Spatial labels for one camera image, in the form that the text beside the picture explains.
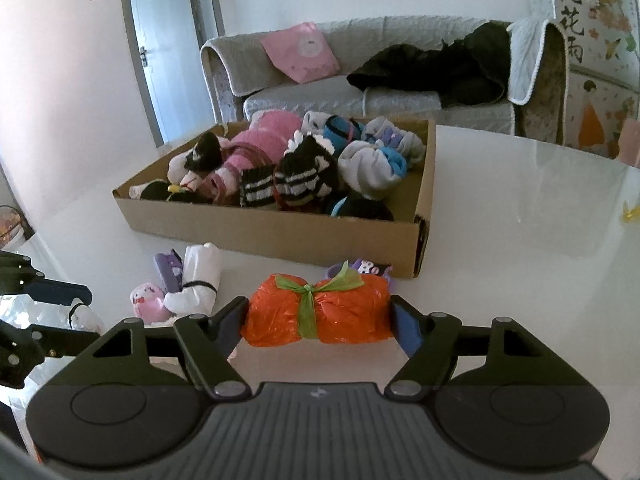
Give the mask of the pink cushion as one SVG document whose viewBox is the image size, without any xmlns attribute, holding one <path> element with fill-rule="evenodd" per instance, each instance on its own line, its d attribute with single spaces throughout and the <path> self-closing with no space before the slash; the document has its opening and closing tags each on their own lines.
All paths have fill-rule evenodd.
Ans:
<svg viewBox="0 0 640 480">
<path fill-rule="evenodd" d="M 270 32 L 260 44 L 272 65 L 296 84 L 309 84 L 340 72 L 340 64 L 314 22 Z"/>
</svg>

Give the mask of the purple sock bundle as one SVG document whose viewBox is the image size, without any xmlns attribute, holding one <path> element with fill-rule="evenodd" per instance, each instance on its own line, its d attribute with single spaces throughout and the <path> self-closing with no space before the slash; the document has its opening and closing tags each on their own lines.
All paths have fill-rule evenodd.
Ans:
<svg viewBox="0 0 640 480">
<path fill-rule="evenodd" d="M 182 289 L 183 263 L 175 249 L 158 252 L 154 264 L 166 292 L 180 292 Z"/>
</svg>

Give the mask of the grey blue sock bundle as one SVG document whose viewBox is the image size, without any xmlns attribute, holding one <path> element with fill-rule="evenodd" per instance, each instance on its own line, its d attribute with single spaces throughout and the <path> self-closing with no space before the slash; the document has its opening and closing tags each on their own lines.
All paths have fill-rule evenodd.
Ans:
<svg viewBox="0 0 640 480">
<path fill-rule="evenodd" d="M 345 184 L 368 200 L 384 200 L 408 174 L 407 161 L 398 151 L 364 141 L 349 143 L 337 167 Z"/>
</svg>

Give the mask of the pink cartoon sock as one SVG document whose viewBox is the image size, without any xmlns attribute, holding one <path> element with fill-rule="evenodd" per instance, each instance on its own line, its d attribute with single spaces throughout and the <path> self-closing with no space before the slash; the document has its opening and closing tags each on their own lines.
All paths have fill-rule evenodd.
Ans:
<svg viewBox="0 0 640 480">
<path fill-rule="evenodd" d="M 168 321 L 172 313 L 164 306 L 165 292 L 160 286 L 144 283 L 136 287 L 130 294 L 134 315 L 145 324 Z"/>
</svg>

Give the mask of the black clothes on sofa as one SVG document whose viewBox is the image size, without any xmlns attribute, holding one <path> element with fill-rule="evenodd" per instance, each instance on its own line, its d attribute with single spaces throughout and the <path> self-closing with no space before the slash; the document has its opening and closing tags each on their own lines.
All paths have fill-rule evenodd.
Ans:
<svg viewBox="0 0 640 480">
<path fill-rule="evenodd" d="M 506 26 L 489 22 L 437 50 L 394 44 L 346 79 L 361 91 L 434 92 L 443 107 L 495 104 L 508 94 L 510 64 Z"/>
</svg>

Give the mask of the blue door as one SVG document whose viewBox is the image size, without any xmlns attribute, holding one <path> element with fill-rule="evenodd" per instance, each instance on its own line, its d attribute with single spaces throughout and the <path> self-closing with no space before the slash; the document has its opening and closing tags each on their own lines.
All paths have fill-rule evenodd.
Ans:
<svg viewBox="0 0 640 480">
<path fill-rule="evenodd" d="M 215 123 L 201 46 L 224 33 L 219 0 L 122 0 L 129 49 L 154 141 Z"/>
</svg>

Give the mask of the pink fluffy sock bundle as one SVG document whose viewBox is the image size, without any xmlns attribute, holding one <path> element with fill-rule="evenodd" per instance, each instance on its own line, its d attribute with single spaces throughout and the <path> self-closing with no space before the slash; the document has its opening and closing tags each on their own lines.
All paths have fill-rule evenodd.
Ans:
<svg viewBox="0 0 640 480">
<path fill-rule="evenodd" d="M 228 203 L 240 190 L 242 172 L 275 165 L 303 119 L 288 110 L 258 110 L 247 129 L 222 149 L 222 164 L 201 180 L 196 192 L 215 204 Z"/>
</svg>

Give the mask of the black white striped sock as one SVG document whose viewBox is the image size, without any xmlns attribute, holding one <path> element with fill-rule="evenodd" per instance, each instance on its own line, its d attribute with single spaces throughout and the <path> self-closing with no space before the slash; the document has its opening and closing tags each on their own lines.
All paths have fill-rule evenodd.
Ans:
<svg viewBox="0 0 640 480">
<path fill-rule="evenodd" d="M 331 142 L 296 130 L 278 162 L 241 172 L 240 206 L 314 208 L 334 196 L 340 187 Z"/>
</svg>

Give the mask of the white quilted sofa throw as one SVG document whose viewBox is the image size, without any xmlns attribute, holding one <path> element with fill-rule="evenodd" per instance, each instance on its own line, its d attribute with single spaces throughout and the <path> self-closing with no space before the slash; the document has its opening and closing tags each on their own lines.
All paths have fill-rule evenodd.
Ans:
<svg viewBox="0 0 640 480">
<path fill-rule="evenodd" d="M 506 31 L 510 38 L 510 75 L 508 99 L 523 106 L 533 95 L 535 82 L 544 55 L 548 18 L 521 18 Z"/>
</svg>

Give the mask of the white blue sock ball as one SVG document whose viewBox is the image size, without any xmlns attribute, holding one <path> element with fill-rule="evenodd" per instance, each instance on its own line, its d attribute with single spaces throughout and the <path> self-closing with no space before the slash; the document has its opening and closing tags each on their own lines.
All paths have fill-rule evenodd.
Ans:
<svg viewBox="0 0 640 480">
<path fill-rule="evenodd" d="M 362 139 L 363 125 L 353 119 L 310 110 L 303 117 L 302 131 L 318 136 L 338 155 L 349 143 Z"/>
</svg>

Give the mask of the black knit sock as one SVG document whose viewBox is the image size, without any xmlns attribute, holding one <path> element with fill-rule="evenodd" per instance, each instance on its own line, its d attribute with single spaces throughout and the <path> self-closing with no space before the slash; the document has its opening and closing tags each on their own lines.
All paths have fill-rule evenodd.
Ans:
<svg viewBox="0 0 640 480">
<path fill-rule="evenodd" d="M 222 165 L 222 144 L 216 134 L 203 133 L 187 151 L 174 156 L 168 165 L 171 184 L 197 188 L 202 179 Z"/>
</svg>

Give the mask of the grey sofa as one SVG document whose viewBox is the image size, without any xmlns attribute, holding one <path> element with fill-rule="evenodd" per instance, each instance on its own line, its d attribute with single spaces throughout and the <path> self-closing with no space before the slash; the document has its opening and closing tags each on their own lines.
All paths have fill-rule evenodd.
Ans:
<svg viewBox="0 0 640 480">
<path fill-rule="evenodd" d="M 548 18 L 512 23 L 408 15 L 304 23 L 206 41 L 217 122 L 258 110 L 426 117 L 445 126 L 565 141 L 565 37 Z"/>
</svg>

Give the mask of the white rolled sock bundle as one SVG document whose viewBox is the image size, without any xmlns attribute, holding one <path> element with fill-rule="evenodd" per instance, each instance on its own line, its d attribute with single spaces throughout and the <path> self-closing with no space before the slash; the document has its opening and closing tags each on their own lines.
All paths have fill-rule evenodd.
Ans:
<svg viewBox="0 0 640 480">
<path fill-rule="evenodd" d="M 213 313 L 222 271 L 220 249 L 213 243 L 191 245 L 183 259 L 182 289 L 168 292 L 164 307 L 174 315 Z"/>
</svg>

